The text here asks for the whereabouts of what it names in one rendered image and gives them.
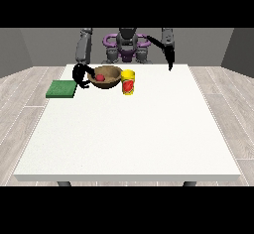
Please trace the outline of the brown wooden bowl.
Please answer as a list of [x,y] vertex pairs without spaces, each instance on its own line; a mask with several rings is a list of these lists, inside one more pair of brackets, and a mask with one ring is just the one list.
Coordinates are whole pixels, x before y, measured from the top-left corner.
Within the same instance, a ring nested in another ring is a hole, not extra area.
[[116,86],[121,80],[121,71],[122,69],[115,65],[101,65],[96,67],[95,74],[102,74],[104,76],[103,81],[97,81],[93,79],[90,74],[87,75],[87,78],[90,82],[98,88],[109,89]]

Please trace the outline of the green square pad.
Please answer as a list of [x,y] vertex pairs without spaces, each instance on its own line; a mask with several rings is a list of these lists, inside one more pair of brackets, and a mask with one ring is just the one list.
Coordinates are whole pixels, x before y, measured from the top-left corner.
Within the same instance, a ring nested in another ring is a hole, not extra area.
[[47,98],[73,98],[77,84],[74,80],[54,80],[47,93]]

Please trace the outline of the yellow cup with melon print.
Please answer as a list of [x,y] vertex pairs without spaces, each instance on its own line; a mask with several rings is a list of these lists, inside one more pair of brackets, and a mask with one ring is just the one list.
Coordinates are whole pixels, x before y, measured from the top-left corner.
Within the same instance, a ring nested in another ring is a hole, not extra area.
[[134,92],[135,72],[125,69],[121,72],[122,92],[131,95]]

